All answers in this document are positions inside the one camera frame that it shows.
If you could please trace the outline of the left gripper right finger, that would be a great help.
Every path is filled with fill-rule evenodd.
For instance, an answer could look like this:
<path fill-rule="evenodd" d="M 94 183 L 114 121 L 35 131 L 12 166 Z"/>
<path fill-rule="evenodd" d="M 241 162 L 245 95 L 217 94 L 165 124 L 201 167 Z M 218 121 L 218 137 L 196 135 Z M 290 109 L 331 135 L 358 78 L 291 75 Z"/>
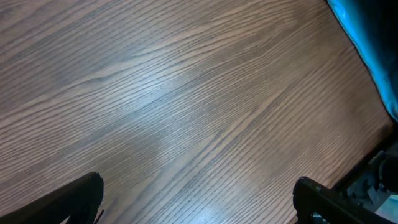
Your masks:
<path fill-rule="evenodd" d="M 293 205 L 299 224 L 393 224 L 308 177 L 300 177 L 295 183 Z"/>

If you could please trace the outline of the light blue t-shirt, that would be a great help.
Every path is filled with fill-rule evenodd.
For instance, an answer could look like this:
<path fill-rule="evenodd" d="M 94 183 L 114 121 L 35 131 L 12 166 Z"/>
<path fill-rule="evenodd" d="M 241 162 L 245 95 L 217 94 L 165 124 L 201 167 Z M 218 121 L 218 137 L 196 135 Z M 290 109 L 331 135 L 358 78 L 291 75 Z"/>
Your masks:
<path fill-rule="evenodd" d="M 327 0 L 397 120 L 397 0 Z"/>

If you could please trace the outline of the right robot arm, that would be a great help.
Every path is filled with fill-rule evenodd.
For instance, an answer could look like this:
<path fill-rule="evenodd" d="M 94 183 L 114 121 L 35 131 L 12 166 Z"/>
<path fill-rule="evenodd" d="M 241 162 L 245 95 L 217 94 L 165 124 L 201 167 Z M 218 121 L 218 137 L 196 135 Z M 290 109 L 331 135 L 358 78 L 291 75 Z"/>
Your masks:
<path fill-rule="evenodd" d="M 364 156 L 332 191 L 356 205 L 377 213 L 390 200 L 397 201 L 397 125 Z"/>

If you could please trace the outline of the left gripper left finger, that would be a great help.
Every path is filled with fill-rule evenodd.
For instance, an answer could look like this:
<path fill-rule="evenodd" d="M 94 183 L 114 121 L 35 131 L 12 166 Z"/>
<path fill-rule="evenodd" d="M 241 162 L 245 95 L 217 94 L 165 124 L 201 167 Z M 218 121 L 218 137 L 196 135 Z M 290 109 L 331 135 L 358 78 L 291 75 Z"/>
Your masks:
<path fill-rule="evenodd" d="M 90 172 L 73 182 L 1 217 L 1 223 L 98 223 L 104 180 Z"/>

